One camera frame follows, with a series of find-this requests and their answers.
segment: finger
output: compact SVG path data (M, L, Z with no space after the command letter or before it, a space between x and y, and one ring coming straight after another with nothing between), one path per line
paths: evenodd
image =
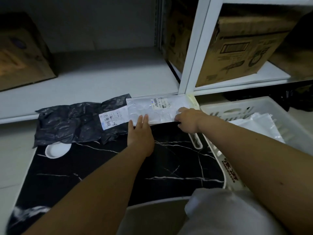
M142 128L142 115L138 117L136 128Z
M178 114L175 116L174 121L177 122L177 121L180 121L180 119L181 119L181 114Z
M180 107L180 108L178 109L178 112L184 112L185 110L188 110L188 108L186 108L186 107Z
M147 114L145 114L145 117L143 118L143 124L142 124L142 127L143 128L147 128L149 127L149 116Z
M128 122L128 133L129 133L129 132L132 132L133 130L134 130L134 124L133 124L133 121L130 120L130 121Z

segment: floor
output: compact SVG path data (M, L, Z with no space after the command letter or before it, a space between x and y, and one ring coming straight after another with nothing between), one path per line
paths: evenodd
M313 112L292 108L289 113L313 134ZM35 120L0 125L0 235L5 234L6 223L32 160L35 130ZM167 228L168 235L176 234L185 220L186 201L169 203L127 211L118 234L145 234L151 224L154 226L149 234L161 234L161 228Z

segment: small white dish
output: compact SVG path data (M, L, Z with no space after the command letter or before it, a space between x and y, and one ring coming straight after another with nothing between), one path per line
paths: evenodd
M46 147L45 154L47 158L55 159L64 156L69 149L71 148L72 144L65 144L62 142L55 142L51 145Z

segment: crumpled black plastic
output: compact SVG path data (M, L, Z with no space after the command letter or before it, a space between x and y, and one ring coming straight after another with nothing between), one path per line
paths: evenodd
M99 118L99 114L126 106L127 98L131 98L130 94L102 103L82 102L37 110L39 117L33 148L55 142L90 142L100 138L105 144L119 135L127 134L128 123L103 130Z

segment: person's left arm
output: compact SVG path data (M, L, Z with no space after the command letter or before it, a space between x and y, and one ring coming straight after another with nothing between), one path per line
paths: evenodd
M77 184L24 234L116 234L139 168L153 152L148 115L139 117L135 129L129 122L127 145Z

